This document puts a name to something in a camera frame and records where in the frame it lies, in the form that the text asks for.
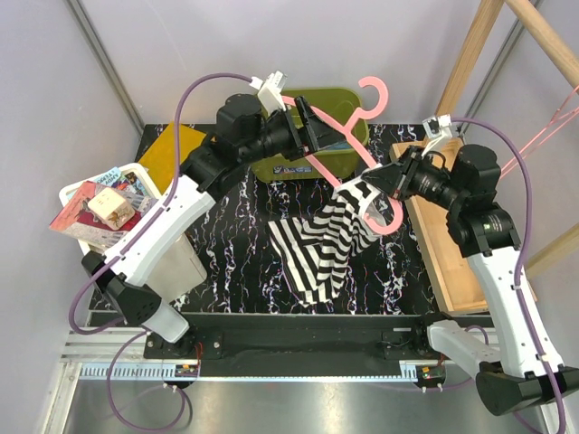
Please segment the black white striped tank top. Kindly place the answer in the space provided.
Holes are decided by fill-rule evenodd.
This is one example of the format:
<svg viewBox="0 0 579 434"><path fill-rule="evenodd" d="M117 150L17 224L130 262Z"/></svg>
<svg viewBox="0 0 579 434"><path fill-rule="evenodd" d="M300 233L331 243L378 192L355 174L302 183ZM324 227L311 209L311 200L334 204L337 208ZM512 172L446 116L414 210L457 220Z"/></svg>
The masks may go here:
<svg viewBox="0 0 579 434"><path fill-rule="evenodd" d="M379 235L365 221L370 215L385 225L374 200L380 191L360 178L341 184L314 216L268 222L290 292L304 307L338 297L348 262L374 244Z"/></svg>

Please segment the thin pink wire hanger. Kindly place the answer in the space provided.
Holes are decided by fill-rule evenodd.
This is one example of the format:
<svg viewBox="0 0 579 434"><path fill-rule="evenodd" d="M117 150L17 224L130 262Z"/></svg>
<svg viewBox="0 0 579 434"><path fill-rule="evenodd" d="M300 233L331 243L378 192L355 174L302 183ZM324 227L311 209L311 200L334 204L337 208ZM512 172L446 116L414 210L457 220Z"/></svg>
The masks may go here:
<svg viewBox="0 0 579 434"><path fill-rule="evenodd" d="M563 103L554 112L549 122L517 151L522 159L529 157L559 130L578 117L578 107L574 107L568 111L565 111L565 108L569 105L569 102L577 94L578 86L575 86L572 92L565 98Z"/></svg>

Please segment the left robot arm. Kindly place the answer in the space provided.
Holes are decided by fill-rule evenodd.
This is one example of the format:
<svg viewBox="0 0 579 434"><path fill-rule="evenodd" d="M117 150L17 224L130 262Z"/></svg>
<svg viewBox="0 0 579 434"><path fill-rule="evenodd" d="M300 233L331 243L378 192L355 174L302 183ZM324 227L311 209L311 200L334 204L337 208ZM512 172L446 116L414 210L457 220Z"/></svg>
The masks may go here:
<svg viewBox="0 0 579 434"><path fill-rule="evenodd" d="M255 95L228 98L217 111L214 130L179 166L163 197L113 248L103 254L90 252L81 261L89 283L126 323L159 335L174 357L193 352L195 336L188 331L188 321L147 284L159 260L242 180L249 165L277 154L300 159L346 139L304 97L294 102L299 125L285 105L265 116Z"/></svg>

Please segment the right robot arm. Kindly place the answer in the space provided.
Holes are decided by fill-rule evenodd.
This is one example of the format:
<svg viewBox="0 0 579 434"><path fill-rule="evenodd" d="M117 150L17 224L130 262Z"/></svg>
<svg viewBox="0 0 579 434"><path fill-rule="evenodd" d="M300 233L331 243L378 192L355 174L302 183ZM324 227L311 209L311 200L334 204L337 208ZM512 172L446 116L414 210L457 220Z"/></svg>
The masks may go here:
<svg viewBox="0 0 579 434"><path fill-rule="evenodd" d="M362 178L397 200L414 196L446 211L451 239L477 278L487 300L499 348L492 350L447 314L420 319L411 335L421 358L442 354L475 382L481 401L495 415L559 401L577 392L578 371L564 364L538 314L523 270L515 224L495 201L500 175L496 154L462 146L451 168L408 146L394 162Z"/></svg>

